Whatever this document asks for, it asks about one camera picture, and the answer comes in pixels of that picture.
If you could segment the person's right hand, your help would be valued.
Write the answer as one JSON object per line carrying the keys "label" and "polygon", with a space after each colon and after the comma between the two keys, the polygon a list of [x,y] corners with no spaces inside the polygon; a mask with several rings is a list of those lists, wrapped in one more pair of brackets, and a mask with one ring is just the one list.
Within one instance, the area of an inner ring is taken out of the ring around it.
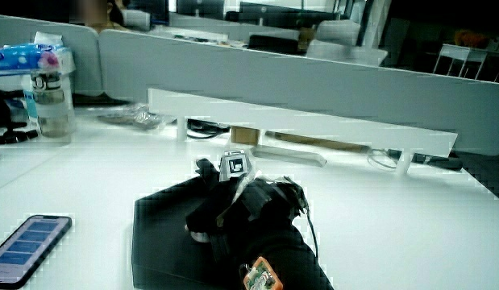
{"label": "person's right hand", "polygon": [[210,242],[227,255],[227,237],[263,222],[289,224],[310,214],[303,188],[283,176],[269,179],[254,169],[244,150],[226,151],[219,166],[209,159],[196,160],[196,173],[206,185],[206,200],[185,218],[185,229],[196,242]]}

